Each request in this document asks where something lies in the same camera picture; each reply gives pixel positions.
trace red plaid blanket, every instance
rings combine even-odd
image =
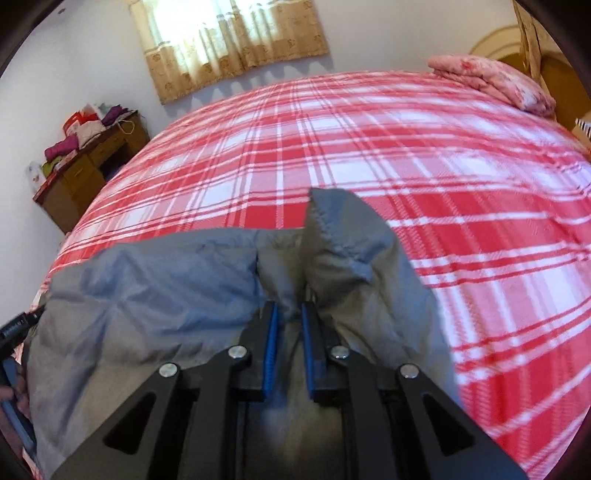
[[[48,280],[116,242],[299,227],[311,186],[352,190],[439,298],[468,413],[541,480],[591,403],[587,160],[557,124],[432,74],[280,83],[154,138],[92,203]]]

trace screw head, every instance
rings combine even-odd
[[[174,377],[178,372],[175,364],[164,364],[158,369],[158,373],[164,378]]]
[[[330,349],[330,354],[337,360],[344,360],[349,356],[349,349],[343,345],[337,345]]]
[[[247,353],[248,350],[242,345],[234,345],[228,349],[228,355],[230,355],[234,360],[246,357]]]
[[[400,367],[400,373],[404,378],[417,378],[419,369],[414,364],[404,364]]]

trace curtain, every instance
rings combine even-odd
[[[162,104],[260,65],[328,53],[310,0],[126,0]]]

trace human hand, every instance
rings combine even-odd
[[[27,383],[22,377],[22,368],[19,365],[19,377],[14,389],[10,387],[0,387],[0,401],[13,400],[17,398],[17,408],[28,419],[31,414],[29,411],[29,398],[27,394]],[[18,458],[22,458],[22,440],[12,427],[4,410],[0,408],[0,433],[4,436],[14,453]]]

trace plaid bedspread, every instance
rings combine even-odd
[[[441,305],[467,412],[533,480],[591,403],[591,166],[562,127],[432,74],[360,72],[214,103],[107,184],[51,275],[116,242],[303,224],[360,195]]]

